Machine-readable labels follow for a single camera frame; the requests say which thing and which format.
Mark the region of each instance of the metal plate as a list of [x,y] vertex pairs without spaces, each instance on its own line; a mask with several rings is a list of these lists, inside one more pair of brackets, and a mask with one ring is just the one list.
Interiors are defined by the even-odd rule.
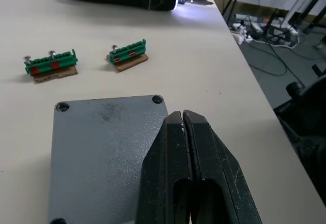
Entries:
[[159,96],[59,103],[48,223],[134,220],[142,162],[167,115]]

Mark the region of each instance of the cardboard piece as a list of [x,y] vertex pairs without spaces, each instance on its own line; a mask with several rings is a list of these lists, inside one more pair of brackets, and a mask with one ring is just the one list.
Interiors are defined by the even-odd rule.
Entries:
[[52,79],[59,79],[70,75],[77,75],[78,72],[74,66],[52,70],[50,72],[34,76],[36,82],[43,82]]
[[115,67],[119,72],[121,72],[121,71],[129,69],[135,65],[138,65],[142,62],[145,62],[147,60],[148,60],[148,56],[144,53],[144,54],[132,57],[126,61],[119,62],[115,65]]

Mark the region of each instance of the clamp jaw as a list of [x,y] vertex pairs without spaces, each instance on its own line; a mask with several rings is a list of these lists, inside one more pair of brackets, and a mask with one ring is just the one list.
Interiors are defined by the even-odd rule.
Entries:
[[262,223],[238,161],[190,110],[167,116],[142,166],[135,224]]

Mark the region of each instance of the screw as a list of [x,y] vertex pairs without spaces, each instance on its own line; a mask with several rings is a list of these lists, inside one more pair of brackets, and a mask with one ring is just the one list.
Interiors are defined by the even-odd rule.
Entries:
[[24,57],[24,60],[29,64],[29,65],[31,65],[32,64],[32,58],[31,58],[31,56],[25,56]]
[[113,53],[116,53],[117,49],[118,49],[118,46],[117,45],[112,45]]
[[54,51],[54,50],[51,50],[51,51],[49,51],[49,53],[48,53],[50,56],[51,56],[51,58],[53,59],[53,60],[55,60],[56,59],[56,51]]

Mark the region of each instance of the green terminal block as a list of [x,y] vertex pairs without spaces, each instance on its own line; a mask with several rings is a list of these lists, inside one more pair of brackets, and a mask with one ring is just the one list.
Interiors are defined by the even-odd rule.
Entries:
[[143,39],[140,42],[128,45],[126,47],[118,48],[115,51],[111,51],[109,55],[109,60],[112,64],[122,62],[132,58],[136,55],[144,54],[146,51],[146,40]]
[[27,74],[31,76],[43,74],[51,70],[61,69],[76,65],[78,59],[76,58],[75,50],[71,52],[64,52],[60,54],[53,54],[49,57],[29,60],[24,62]]

